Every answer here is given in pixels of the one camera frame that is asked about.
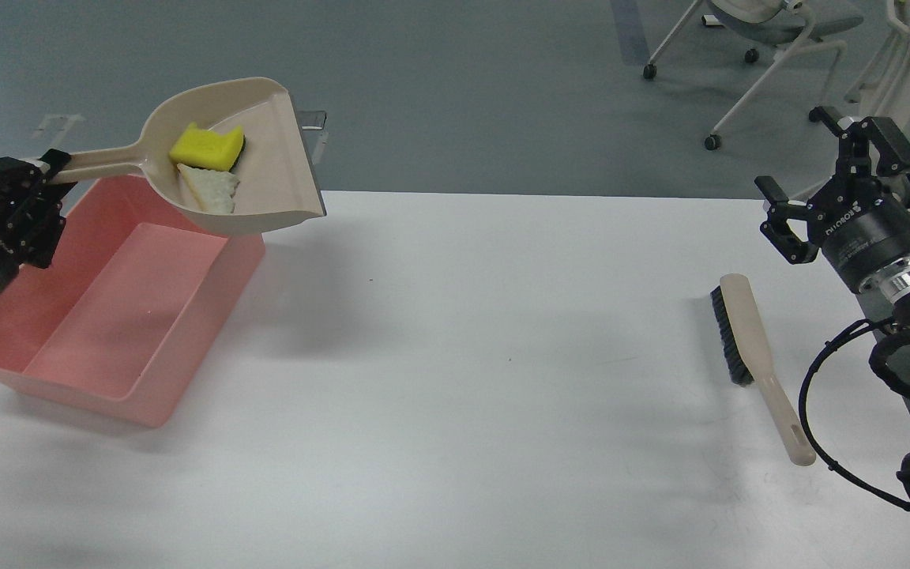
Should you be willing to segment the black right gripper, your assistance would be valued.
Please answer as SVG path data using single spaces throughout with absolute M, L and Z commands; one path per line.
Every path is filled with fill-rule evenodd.
M 756 176 L 768 202 L 761 234 L 790 264 L 812 263 L 821 250 L 849 291 L 863 294 L 878 271 L 910 257 L 910 213 L 878 180 L 910 175 L 910 141 L 885 116 L 814 107 L 809 120 L 837 137 L 834 173 L 805 204 L 794 204 L 772 176 Z M 791 222 L 806 224 L 805 240 Z

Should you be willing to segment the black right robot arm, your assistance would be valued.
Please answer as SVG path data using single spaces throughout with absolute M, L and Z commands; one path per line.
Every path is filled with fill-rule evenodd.
M 822 255 L 852 292 L 875 292 L 889 304 L 889 316 L 863 319 L 844 329 L 818 354 L 799 389 L 799 419 L 808 421 L 812 379 L 830 354 L 853 338 L 880 332 L 869 356 L 871 372 L 910 403 L 910 212 L 889 189 L 889 178 L 910 174 L 910 141 L 892 119 L 852 119 L 834 107 L 814 107 L 812 122 L 837 138 L 830 180 L 809 198 L 790 199 L 779 183 L 759 176 L 755 185 L 768 202 L 761 233 L 788 263 L 813 262 Z M 831 471 L 910 512 L 910 453 L 897 472 L 907 499 L 863 482 L 820 450 Z

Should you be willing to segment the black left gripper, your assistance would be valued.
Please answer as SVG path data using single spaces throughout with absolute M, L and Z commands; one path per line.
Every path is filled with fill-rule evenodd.
M 22 266 L 47 269 L 66 229 L 64 198 L 75 183 L 55 177 L 72 156 L 58 149 L 37 159 L 0 157 L 0 295 Z

